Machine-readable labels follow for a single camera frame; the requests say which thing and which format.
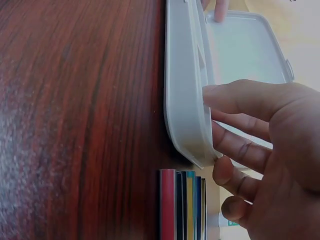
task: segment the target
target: book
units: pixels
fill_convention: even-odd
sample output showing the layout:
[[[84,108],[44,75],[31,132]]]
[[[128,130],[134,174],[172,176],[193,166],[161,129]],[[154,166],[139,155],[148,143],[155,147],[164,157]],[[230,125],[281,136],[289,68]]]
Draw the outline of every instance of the book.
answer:
[[[176,170],[160,170],[160,240],[176,240]]]
[[[207,240],[207,187],[206,180],[201,179],[201,240]]]
[[[196,184],[196,239],[201,240],[202,219],[202,182],[201,177],[195,177]]]
[[[176,173],[176,239],[184,240],[184,199],[182,173]]]

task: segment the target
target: floor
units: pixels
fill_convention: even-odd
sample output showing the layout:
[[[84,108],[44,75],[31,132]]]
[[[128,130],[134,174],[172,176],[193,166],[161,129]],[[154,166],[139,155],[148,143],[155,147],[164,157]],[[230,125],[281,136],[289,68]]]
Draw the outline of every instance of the floor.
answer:
[[[212,0],[207,11],[214,9],[216,0]],[[269,21],[285,58],[289,59],[295,81],[320,91],[320,23],[319,0],[230,0],[229,9],[246,11],[263,15]],[[208,186],[208,212],[216,213],[217,204],[210,202],[212,195],[217,194],[217,186],[211,181],[212,168],[200,170],[199,174],[206,177]],[[220,205],[230,194],[219,190]],[[209,229],[212,238],[216,239],[217,230]],[[222,227],[221,240],[249,240],[248,233],[239,226]]]

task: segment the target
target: green label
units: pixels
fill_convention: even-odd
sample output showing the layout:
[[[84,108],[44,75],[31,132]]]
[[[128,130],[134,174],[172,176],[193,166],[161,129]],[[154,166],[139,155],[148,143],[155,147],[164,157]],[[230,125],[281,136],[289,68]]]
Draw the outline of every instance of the green label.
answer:
[[[238,223],[228,220],[228,226],[238,226],[238,225],[239,225]]]

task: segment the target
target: hand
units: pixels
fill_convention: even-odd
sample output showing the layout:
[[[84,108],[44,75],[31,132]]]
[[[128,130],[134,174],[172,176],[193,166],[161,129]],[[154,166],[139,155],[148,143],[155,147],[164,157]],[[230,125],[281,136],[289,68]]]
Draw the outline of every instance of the hand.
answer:
[[[230,0],[216,0],[215,9],[214,9],[214,18],[220,23],[222,22],[227,14],[228,6]],[[201,0],[203,9],[205,10],[210,3],[210,0]]]
[[[273,144],[262,147],[212,122],[213,146],[226,155],[213,179],[234,194],[221,207],[224,217],[253,240],[320,239],[320,93],[296,83],[239,80],[204,87],[203,99],[212,119]],[[240,172],[229,157],[262,180]]]

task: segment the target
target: knuckle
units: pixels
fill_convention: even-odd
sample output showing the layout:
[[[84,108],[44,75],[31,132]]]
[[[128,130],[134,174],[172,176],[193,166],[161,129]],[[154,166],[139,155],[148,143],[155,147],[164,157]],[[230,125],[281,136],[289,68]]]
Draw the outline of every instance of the knuckle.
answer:
[[[253,144],[252,141],[247,141],[245,142],[239,149],[238,151],[238,161],[241,163],[244,161],[246,154],[248,152],[248,150],[250,149],[250,146]]]

